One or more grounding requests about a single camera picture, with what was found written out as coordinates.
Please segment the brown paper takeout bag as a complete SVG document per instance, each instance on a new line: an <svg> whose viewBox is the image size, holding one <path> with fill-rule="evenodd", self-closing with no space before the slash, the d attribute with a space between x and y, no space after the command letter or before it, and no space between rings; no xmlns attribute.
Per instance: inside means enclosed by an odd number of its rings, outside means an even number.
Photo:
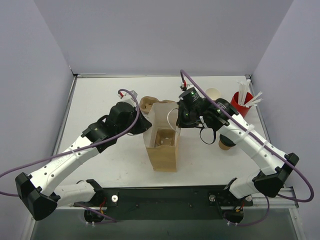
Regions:
<svg viewBox="0 0 320 240"><path fill-rule="evenodd" d="M176 124L178 104L176 102L155 103L146 119L152 123L152 127L143 133L143 140L153 170L156 172L176 172L181 133L181 129ZM162 145L155 147L158 129L175 131L174 146Z"/></svg>

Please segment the pulp cup carrier tray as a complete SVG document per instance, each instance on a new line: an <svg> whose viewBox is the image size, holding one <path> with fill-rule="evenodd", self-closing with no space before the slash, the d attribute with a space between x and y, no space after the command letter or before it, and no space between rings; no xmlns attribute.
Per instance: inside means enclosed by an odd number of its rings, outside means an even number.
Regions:
<svg viewBox="0 0 320 240"><path fill-rule="evenodd" d="M174 146L176 132L172 129L159 128L155 136L155 147L159 146Z"/></svg>

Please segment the kraft paper coffee cup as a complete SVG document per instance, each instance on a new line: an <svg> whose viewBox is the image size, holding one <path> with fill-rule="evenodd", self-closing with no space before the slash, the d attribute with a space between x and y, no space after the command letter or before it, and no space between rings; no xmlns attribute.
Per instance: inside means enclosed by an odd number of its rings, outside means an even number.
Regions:
<svg viewBox="0 0 320 240"><path fill-rule="evenodd" d="M218 146L220 147L220 149L224 150L224 151L228 151L231 146L225 145L223 142L219 141L218 142Z"/></svg>

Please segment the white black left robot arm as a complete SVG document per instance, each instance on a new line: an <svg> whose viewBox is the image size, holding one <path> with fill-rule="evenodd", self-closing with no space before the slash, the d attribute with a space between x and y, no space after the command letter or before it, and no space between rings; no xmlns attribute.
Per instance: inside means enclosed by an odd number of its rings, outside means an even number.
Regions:
<svg viewBox="0 0 320 240"><path fill-rule="evenodd" d="M15 178L18 197L36 221L48 217L60 206L88 202L101 203L103 188L93 179L75 185L61 186L61 182L89 159L116 144L118 135L139 135L152 127L137 107L120 101L108 115L90 124L61 156L42 168Z"/></svg>

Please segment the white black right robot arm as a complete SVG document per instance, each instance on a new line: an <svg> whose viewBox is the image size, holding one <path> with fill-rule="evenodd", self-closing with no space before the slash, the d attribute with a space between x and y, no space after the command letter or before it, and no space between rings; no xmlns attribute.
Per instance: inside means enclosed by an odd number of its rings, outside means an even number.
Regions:
<svg viewBox="0 0 320 240"><path fill-rule="evenodd" d="M209 101L200 97L195 87L184 89L179 96L176 125L179 128L202 125L205 129L212 129L242 149L257 164L258 173L236 178L230 183L229 192L237 199L254 193L276 197L291 174L291 167L299 161L295 153L285 153L264 139L227 100Z"/></svg>

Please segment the lower pulp cup carrier stack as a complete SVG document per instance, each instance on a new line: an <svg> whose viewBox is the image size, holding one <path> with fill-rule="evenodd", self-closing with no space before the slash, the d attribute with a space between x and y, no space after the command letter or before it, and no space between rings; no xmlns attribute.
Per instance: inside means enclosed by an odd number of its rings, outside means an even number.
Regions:
<svg viewBox="0 0 320 240"><path fill-rule="evenodd" d="M149 112L151 111L153 104L155 104L155 103L166 104L166 103L174 103L174 101L172 101L172 100L159 100L159 99L152 97L152 96L144 96L141 98L141 100L139 102L140 110L142 111L143 114L148 115Z"/></svg>

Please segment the stacked kraft paper cups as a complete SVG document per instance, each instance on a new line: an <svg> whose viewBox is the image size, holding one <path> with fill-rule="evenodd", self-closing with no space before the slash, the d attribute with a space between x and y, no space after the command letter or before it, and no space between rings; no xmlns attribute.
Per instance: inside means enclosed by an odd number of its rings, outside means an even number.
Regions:
<svg viewBox="0 0 320 240"><path fill-rule="evenodd" d="M208 97L210 97L210 99L212 99L214 101L221 97L220 91L216 88L208 88L205 91L205 93Z"/></svg>

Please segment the red cylindrical straw holder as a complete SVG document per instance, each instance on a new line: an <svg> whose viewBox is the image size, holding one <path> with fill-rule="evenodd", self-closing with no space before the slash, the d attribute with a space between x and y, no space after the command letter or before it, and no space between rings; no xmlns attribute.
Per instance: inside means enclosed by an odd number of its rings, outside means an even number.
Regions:
<svg viewBox="0 0 320 240"><path fill-rule="evenodd" d="M247 92L244 103L246 104L252 99L253 99L253 95L250 92ZM245 118L251 107L246 107L238 104L238 100L239 100L239 92L237 91L233 95L230 104L242 115L243 118Z"/></svg>

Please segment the white wrapped straws bundle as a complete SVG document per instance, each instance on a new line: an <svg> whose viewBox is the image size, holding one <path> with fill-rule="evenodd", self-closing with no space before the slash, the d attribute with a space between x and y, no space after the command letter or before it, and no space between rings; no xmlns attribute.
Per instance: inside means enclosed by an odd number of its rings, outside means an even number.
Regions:
<svg viewBox="0 0 320 240"><path fill-rule="evenodd" d="M239 89L238 89L238 100L236 101L240 106L249 108L252 106L256 106L260 103L263 99L260 96L263 94L261 91L254 96L251 100L246 100L247 94L249 93L249 87L251 84L251 80L247 79L246 81L238 82Z"/></svg>

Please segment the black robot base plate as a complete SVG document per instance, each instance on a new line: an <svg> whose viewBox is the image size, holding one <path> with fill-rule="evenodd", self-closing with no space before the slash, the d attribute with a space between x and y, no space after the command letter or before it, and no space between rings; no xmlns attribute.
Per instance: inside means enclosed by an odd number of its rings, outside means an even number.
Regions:
<svg viewBox="0 0 320 240"><path fill-rule="evenodd" d="M225 185L197 185L104 188L83 205L117 221L220 220L225 210L253 202L237 199Z"/></svg>

